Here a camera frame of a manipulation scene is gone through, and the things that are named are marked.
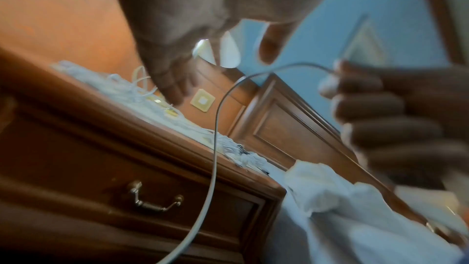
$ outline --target metal drawer pull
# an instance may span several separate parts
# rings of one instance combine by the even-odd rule
[[[174,197],[174,202],[168,207],[162,207],[162,206],[159,206],[159,205],[156,205],[156,204],[153,204],[153,203],[144,202],[144,201],[141,201],[138,198],[138,192],[140,191],[141,187],[142,187],[142,182],[139,181],[139,180],[135,180],[135,181],[131,182],[128,185],[129,191],[134,196],[134,202],[133,203],[137,207],[151,209],[151,210],[154,210],[156,212],[166,212],[166,211],[170,210],[173,206],[180,206],[182,204],[182,202],[184,201],[184,196],[176,195]]]

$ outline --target wooden headboard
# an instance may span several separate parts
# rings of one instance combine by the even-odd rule
[[[329,165],[352,183],[375,186],[394,211],[426,223],[361,167],[353,152],[342,144],[339,132],[276,75],[266,80],[230,137],[284,170],[297,159]]]

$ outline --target light switch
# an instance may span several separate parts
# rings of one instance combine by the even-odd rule
[[[203,112],[207,112],[215,101],[215,97],[205,91],[199,89],[191,100],[191,104]]]

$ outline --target drawer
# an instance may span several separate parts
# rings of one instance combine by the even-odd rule
[[[205,200],[209,179],[91,127],[80,129],[77,135],[18,115],[0,133],[0,199],[164,238],[184,238]],[[168,206],[176,195],[184,201],[164,213],[137,208],[128,191],[135,180],[142,182],[143,201]],[[264,203],[217,183],[194,242],[239,251]]]

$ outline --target blurry hand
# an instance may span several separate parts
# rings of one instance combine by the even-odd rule
[[[321,0],[119,0],[138,53],[166,99],[180,104],[196,85],[192,49],[213,41],[241,19],[269,22],[259,46],[272,63]]]
[[[384,173],[469,172],[469,70],[340,62],[320,86],[361,165]]]

